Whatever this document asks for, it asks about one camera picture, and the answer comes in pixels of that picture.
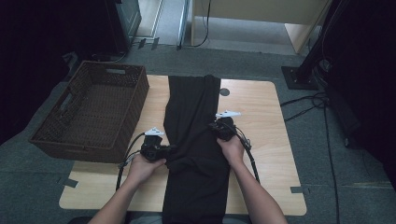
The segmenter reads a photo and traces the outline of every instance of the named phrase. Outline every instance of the human hand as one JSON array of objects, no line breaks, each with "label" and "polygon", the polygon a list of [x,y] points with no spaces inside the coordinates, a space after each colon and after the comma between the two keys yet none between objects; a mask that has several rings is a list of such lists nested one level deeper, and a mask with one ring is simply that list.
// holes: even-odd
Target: human hand
[{"label": "human hand", "polygon": [[218,138],[218,143],[221,146],[225,159],[227,159],[232,167],[244,163],[245,150],[238,136],[233,136],[228,142]]},{"label": "human hand", "polygon": [[154,173],[154,170],[164,165],[166,159],[161,159],[155,162],[147,161],[142,155],[137,154],[131,161],[129,173],[125,182],[141,185]]}]

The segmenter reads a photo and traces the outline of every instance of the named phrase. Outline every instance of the wooden table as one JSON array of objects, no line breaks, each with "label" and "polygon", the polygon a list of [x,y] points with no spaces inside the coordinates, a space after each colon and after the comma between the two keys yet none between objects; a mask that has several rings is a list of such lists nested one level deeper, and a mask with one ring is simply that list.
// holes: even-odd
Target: wooden table
[{"label": "wooden table", "polygon": [[[148,76],[148,83],[148,97],[132,139],[152,127],[164,131],[164,111],[169,99],[168,79],[165,76]],[[276,199],[285,215],[304,215],[304,195],[290,190],[291,187],[300,187],[300,180],[275,85],[266,81],[223,79],[221,87],[227,88],[230,95],[219,97],[219,112],[228,109],[242,113],[233,120],[251,141],[251,152],[262,185]],[[143,137],[135,143],[132,151],[138,150],[142,143]],[[166,136],[163,137],[163,144],[169,144]],[[247,154],[245,163],[252,172]],[[115,191],[118,171],[117,164],[76,161],[69,178],[78,181],[78,185],[64,188],[60,206],[64,209],[102,208]],[[157,169],[136,192],[129,210],[161,212],[167,174],[166,166]],[[233,172],[230,174],[226,213],[248,213]]]}]

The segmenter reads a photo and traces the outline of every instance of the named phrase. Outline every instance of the table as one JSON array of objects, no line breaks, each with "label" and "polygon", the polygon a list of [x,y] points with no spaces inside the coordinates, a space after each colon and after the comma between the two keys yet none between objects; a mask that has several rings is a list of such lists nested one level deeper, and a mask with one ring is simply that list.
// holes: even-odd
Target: table
[{"label": "table", "polygon": [[[148,97],[132,139],[152,127],[164,131],[164,111],[169,99],[168,79],[166,76],[148,76],[148,83]],[[300,180],[275,85],[267,81],[223,79],[221,87],[227,88],[230,95],[219,97],[219,112],[228,109],[242,113],[233,120],[251,141],[251,153],[262,185],[276,199],[285,215],[304,215],[304,195],[292,193],[290,189],[299,188]],[[142,144],[143,137],[135,143],[132,151],[138,150]],[[165,135],[163,144],[169,144]],[[247,154],[244,160],[252,172]],[[125,168],[123,179],[128,169]],[[78,181],[78,185],[64,188],[60,206],[64,209],[102,208],[115,192],[118,171],[117,164],[76,161],[69,178]],[[128,210],[161,212],[167,174],[166,166],[157,169],[136,192]],[[230,174],[226,213],[248,213],[233,172]]]},{"label": "table", "polygon": [[[192,1],[192,45],[194,45],[195,32],[194,18],[195,16],[207,16],[209,1]],[[309,36],[326,16],[331,3],[332,0],[213,0],[210,17],[285,23],[291,44],[296,53],[300,53]],[[179,40],[182,40],[182,34],[185,31],[189,4],[190,0],[185,0],[178,34]]]}]

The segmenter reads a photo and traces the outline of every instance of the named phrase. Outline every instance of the gray carpet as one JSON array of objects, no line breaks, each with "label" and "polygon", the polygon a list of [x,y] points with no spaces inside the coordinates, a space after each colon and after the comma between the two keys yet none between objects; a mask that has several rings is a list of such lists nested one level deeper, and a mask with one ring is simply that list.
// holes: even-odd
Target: gray carpet
[{"label": "gray carpet", "polygon": [[[280,66],[298,66],[299,56],[175,46],[135,47],[121,63],[143,64],[152,75],[204,76],[266,80],[276,85],[280,102],[312,95],[290,91]],[[67,223],[95,211],[63,210],[63,186],[73,162],[48,157],[28,138],[50,110],[66,83],[54,88],[26,129],[0,146],[0,223]],[[284,118],[307,109],[309,101],[282,108]],[[362,149],[344,147],[344,137],[332,109],[327,109],[330,143],[338,183],[341,223],[396,223],[396,194],[382,165]],[[334,188],[323,110],[313,109],[286,123],[307,213],[287,217],[289,223],[336,223]]]}]

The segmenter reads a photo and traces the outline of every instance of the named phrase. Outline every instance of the floor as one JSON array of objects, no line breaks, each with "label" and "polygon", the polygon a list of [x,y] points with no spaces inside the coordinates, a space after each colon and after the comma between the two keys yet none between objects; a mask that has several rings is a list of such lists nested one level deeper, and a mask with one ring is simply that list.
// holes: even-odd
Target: floor
[{"label": "floor", "polygon": [[[176,46],[184,0],[140,0],[139,5],[143,19],[137,39],[146,38],[150,41],[159,37],[159,44]],[[206,17],[195,17],[195,21],[194,44],[198,45],[205,38]],[[307,55],[318,38],[318,31],[319,27],[311,35],[301,55]],[[183,47],[190,46],[191,6],[183,42]],[[208,39],[200,48],[296,55],[285,24],[265,21],[209,18]]]}]

